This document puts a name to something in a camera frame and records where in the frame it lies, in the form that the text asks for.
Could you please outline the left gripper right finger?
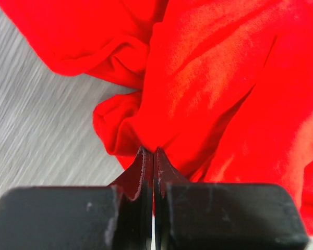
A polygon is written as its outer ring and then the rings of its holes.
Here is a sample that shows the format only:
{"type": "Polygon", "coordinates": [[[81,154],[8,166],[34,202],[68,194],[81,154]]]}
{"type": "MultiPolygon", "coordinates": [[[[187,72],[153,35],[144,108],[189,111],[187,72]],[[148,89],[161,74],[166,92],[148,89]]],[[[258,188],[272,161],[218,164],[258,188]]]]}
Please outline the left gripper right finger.
{"type": "Polygon", "coordinates": [[[276,184],[192,183],[154,155],[156,249],[305,249],[309,236],[276,184]]]}

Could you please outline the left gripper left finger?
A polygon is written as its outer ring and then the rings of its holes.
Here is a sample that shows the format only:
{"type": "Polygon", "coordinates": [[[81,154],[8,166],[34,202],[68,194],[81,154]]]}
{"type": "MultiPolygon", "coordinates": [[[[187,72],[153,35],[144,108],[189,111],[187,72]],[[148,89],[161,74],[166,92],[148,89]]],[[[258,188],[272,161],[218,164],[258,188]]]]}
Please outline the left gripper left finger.
{"type": "Polygon", "coordinates": [[[17,187],[0,198],[0,249],[150,249],[153,155],[107,186],[17,187]]]}

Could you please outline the red t shirt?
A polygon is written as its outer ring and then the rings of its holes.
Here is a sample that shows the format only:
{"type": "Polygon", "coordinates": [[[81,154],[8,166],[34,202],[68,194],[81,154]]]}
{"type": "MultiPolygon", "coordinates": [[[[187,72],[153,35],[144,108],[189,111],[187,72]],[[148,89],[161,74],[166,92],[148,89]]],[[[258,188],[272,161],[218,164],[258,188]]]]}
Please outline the red t shirt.
{"type": "Polygon", "coordinates": [[[93,126],[123,168],[274,183],[313,235],[313,1],[0,1],[41,60],[134,89],[93,126]]]}

